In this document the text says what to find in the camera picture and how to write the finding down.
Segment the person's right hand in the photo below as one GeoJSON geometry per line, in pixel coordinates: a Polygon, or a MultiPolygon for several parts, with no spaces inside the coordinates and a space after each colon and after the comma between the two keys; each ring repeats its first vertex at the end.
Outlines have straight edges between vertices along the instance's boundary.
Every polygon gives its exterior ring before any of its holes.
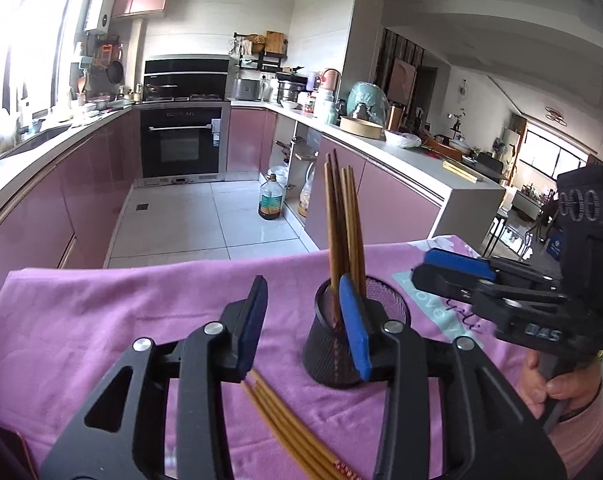
{"type": "Polygon", "coordinates": [[[528,350],[519,375],[518,393],[530,411],[539,418],[548,399],[567,401],[565,413],[589,405],[600,391],[602,363],[595,359],[579,370],[546,380],[538,370],[539,353],[528,350]]]}

